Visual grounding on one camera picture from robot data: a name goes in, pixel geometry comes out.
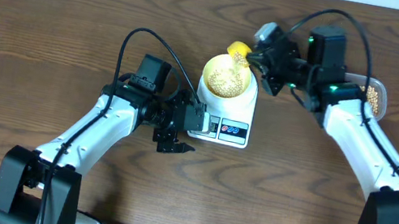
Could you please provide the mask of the yellow measuring scoop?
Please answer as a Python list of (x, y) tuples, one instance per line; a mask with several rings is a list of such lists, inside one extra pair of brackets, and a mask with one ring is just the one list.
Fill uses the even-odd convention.
[(227, 53), (231, 56), (234, 65), (248, 67), (247, 55), (251, 53), (251, 48), (241, 41), (235, 41), (227, 47)]

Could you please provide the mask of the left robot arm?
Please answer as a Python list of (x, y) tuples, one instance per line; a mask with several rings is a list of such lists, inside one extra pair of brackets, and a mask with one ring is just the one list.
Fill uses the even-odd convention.
[(71, 128), (33, 151), (16, 145), (0, 167), (0, 224), (101, 224), (78, 209), (82, 178), (138, 126), (153, 127), (161, 153), (185, 153), (180, 131), (207, 131), (207, 106), (189, 90), (162, 97), (157, 84), (131, 73), (103, 88)]

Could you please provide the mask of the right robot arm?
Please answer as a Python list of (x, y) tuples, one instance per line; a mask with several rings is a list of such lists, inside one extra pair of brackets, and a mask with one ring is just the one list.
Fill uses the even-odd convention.
[(254, 41), (247, 61), (260, 72), (264, 90), (302, 92), (301, 105), (345, 155), (366, 201), (358, 224), (399, 224), (399, 154), (368, 103), (364, 89), (371, 79), (346, 70), (344, 30), (314, 28), (306, 57), (275, 23), (262, 26)]

